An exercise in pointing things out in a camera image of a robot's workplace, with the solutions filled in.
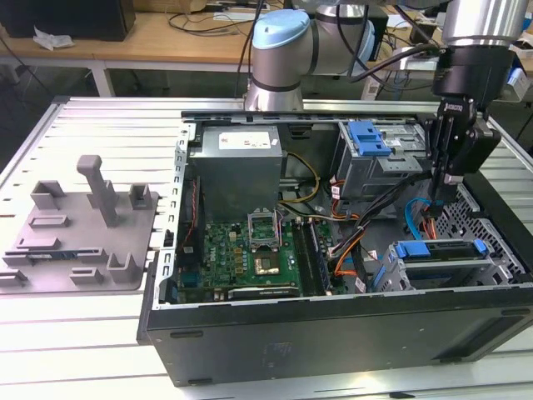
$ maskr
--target blue plastic clip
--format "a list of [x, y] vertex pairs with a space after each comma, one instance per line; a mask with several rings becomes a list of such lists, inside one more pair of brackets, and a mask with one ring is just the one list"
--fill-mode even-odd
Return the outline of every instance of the blue plastic clip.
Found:
[[363, 157], [391, 155], [392, 150], [381, 139], [381, 132], [370, 121], [352, 121], [348, 123], [348, 130], [354, 143]]
[[486, 256], [489, 253], [489, 248], [481, 239], [475, 239], [473, 243], [474, 247], [476, 247], [477, 251], [480, 252], [480, 254]]
[[396, 252], [398, 253], [398, 256], [400, 256], [398, 248], [401, 248], [403, 253], [406, 253], [409, 257], [427, 257], [431, 255], [430, 249], [427, 248], [427, 245], [422, 241], [411, 240], [408, 242], [398, 242]]

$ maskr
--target metal mesh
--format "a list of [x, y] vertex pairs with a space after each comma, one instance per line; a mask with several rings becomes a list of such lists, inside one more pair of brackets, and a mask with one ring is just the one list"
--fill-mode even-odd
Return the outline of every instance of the metal mesh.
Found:
[[526, 271], [503, 238], [486, 218], [472, 217], [472, 213], [480, 210], [478, 204], [464, 187], [457, 191], [456, 202], [445, 207], [444, 212], [436, 221], [436, 229], [440, 238], [479, 238], [492, 246], [493, 259], [507, 267], [513, 275]]

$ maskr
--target desk leg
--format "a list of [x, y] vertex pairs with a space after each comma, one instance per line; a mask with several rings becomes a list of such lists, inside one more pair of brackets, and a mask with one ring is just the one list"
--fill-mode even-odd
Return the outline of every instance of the desk leg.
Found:
[[17, 85], [20, 82], [13, 65], [0, 65], [0, 75], [6, 77], [7, 81], [13, 85]]
[[115, 90], [109, 76], [109, 70], [101, 67], [92, 67], [92, 77], [97, 84], [98, 94], [101, 98], [112, 98], [115, 96]]

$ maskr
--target yellow wire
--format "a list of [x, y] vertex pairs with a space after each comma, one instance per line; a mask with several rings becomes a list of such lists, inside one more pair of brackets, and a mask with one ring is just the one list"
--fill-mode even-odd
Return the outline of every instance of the yellow wire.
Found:
[[311, 194], [308, 196], [295, 198], [293, 200], [281, 200], [279, 203], [281, 204], [305, 203], [306, 201], [314, 198], [316, 194], [318, 193], [318, 191], [320, 190], [320, 177], [316, 173], [315, 169], [311, 166], [311, 164], [308, 163], [306, 160], [304, 160], [302, 157], [300, 157], [298, 154], [296, 154], [295, 152], [287, 152], [287, 154], [293, 156], [294, 158], [297, 158], [303, 164], [305, 164], [306, 167], [308, 167], [311, 170], [311, 172], [315, 176], [315, 187], [313, 188], [313, 191], [311, 192]]

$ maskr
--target computer case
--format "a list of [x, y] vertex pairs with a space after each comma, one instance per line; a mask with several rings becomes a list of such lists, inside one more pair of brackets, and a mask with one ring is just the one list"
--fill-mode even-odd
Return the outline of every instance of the computer case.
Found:
[[2, 0], [0, 23], [12, 38], [34, 28], [52, 35], [120, 42], [135, 22], [133, 0]]
[[[231, 123], [244, 123], [248, 128], [254, 123], [263, 128], [275, 123], [285, 148], [289, 148], [289, 135], [302, 150], [313, 145], [301, 140], [305, 135], [294, 134], [305, 124], [346, 121], [355, 116], [193, 112], [184, 117], [190, 117], [187, 123], [224, 125], [225, 131], [235, 128]], [[374, 114], [366, 118], [385, 118], [391, 125], [387, 140], [395, 140], [393, 120], [410, 119], [408, 115]], [[294, 132], [280, 128], [285, 121], [290, 125], [288, 131]], [[178, 134], [174, 188], [179, 187], [187, 162], [187, 129], [194, 129], [195, 123], [184, 125]], [[400, 124], [398, 131], [405, 129], [403, 122]], [[196, 145], [196, 139], [189, 143], [193, 153]], [[323, 151], [315, 151], [321, 155], [317, 158], [325, 157]], [[533, 325], [533, 237], [481, 172], [466, 177], [459, 197], [463, 199], [447, 206], [444, 217], [437, 220], [439, 234], [442, 238], [466, 238], [472, 233], [489, 243], [513, 272], [509, 285], [170, 304], [164, 298], [163, 284], [172, 270], [181, 267], [173, 264], [174, 245], [162, 247], [150, 267], [138, 341], [154, 345], [177, 387], [479, 360]], [[178, 207], [178, 197], [170, 201]], [[169, 222], [175, 222], [172, 215]], [[369, 228], [367, 236], [375, 238], [369, 249], [379, 250], [379, 243], [391, 242], [388, 231], [381, 229], [385, 223], [375, 225], [374, 233]]]

